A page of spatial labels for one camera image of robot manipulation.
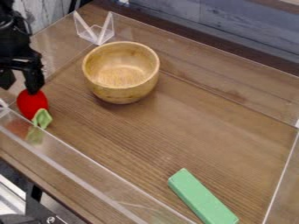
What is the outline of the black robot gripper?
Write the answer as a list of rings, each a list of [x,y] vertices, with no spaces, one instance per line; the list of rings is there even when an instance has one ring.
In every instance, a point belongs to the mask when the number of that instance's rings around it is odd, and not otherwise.
[[[7,90],[22,71],[24,85],[34,95],[44,85],[41,54],[30,48],[30,36],[20,29],[0,29],[0,88]]]

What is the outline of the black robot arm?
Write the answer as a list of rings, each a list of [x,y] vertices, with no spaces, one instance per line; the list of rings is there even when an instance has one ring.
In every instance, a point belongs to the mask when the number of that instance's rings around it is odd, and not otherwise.
[[[13,4],[14,0],[0,0],[0,87],[7,89],[14,84],[17,70],[29,94],[34,95],[44,85],[42,55],[30,48],[32,31]]]

